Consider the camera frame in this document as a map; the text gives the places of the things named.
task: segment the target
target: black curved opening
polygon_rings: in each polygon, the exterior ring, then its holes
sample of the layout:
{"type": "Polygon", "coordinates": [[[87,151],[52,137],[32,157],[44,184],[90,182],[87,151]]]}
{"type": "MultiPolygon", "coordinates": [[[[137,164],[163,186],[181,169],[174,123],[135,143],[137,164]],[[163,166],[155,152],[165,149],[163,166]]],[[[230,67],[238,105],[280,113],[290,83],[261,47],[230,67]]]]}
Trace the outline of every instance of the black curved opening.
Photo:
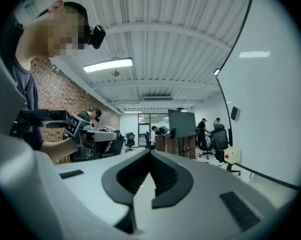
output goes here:
{"type": "Polygon", "coordinates": [[[149,149],[109,168],[101,183],[114,202],[129,206],[129,216],[116,225],[127,233],[134,231],[133,198],[148,173],[156,186],[153,209],[176,205],[193,187],[193,177],[186,168],[149,149]]]}

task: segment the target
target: ear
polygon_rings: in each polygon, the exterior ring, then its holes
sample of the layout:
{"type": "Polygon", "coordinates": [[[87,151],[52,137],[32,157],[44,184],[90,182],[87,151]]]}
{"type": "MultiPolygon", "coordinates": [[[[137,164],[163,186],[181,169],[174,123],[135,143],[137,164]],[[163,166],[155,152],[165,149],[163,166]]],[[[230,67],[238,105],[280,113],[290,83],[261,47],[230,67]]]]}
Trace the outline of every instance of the ear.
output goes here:
{"type": "Polygon", "coordinates": [[[49,13],[55,12],[58,8],[62,7],[63,4],[64,2],[62,0],[57,0],[48,8],[48,12],[49,13]]]}

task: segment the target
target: glass door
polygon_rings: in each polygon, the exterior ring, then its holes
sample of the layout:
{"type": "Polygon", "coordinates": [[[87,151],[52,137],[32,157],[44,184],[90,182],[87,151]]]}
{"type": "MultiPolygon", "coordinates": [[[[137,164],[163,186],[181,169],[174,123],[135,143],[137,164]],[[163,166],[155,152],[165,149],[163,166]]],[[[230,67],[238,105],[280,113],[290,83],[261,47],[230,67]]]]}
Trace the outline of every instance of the glass door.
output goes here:
{"type": "Polygon", "coordinates": [[[150,114],[138,114],[138,146],[145,147],[145,133],[151,132],[150,114]]]}

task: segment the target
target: man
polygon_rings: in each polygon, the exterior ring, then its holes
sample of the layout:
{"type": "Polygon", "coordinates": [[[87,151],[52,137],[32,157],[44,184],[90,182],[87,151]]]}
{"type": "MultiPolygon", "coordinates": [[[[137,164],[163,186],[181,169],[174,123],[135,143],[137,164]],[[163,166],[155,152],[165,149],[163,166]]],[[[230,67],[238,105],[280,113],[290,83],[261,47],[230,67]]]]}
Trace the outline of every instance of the man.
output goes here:
{"type": "Polygon", "coordinates": [[[217,117],[216,120],[212,123],[213,126],[220,125],[220,124],[221,124],[221,119],[219,117],[217,117]]]}
{"type": "Polygon", "coordinates": [[[169,131],[169,129],[167,127],[165,127],[165,126],[161,126],[159,128],[157,128],[156,126],[153,126],[151,128],[151,130],[154,131],[155,134],[157,134],[157,135],[158,134],[166,134],[169,131]]]}
{"type": "Polygon", "coordinates": [[[91,120],[96,120],[98,122],[101,115],[102,112],[98,108],[91,108],[87,111],[79,113],[77,116],[88,122],[90,122],[91,120]]]}
{"type": "Polygon", "coordinates": [[[207,132],[205,122],[207,122],[207,121],[205,118],[203,118],[197,125],[197,128],[199,129],[200,133],[207,132]]]}
{"type": "MultiPolygon", "coordinates": [[[[31,24],[23,27],[19,38],[13,77],[18,90],[24,95],[31,83],[27,98],[28,110],[37,110],[38,91],[31,76],[31,61],[35,57],[60,56],[66,49],[83,49],[90,38],[86,9],[78,3],[58,0],[43,11],[31,24]]],[[[28,136],[23,136],[34,150],[49,155],[52,161],[64,158],[78,150],[72,138],[59,142],[44,141],[39,127],[33,126],[28,136]]]]}

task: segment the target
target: white ceiling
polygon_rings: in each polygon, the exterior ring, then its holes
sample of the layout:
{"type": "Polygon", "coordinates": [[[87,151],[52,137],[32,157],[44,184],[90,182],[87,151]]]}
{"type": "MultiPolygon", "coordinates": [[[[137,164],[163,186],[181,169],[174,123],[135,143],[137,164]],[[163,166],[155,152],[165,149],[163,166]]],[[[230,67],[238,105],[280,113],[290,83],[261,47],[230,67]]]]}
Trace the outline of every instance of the white ceiling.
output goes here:
{"type": "MultiPolygon", "coordinates": [[[[56,0],[23,0],[17,19],[27,24],[56,0]]],[[[193,108],[220,90],[213,71],[229,54],[249,0],[64,0],[82,4],[91,27],[106,37],[95,50],[72,52],[53,63],[117,112],[193,108]],[[83,66],[132,57],[133,67],[86,73],[83,66]],[[145,96],[173,101],[144,102],[145,96]]]]}

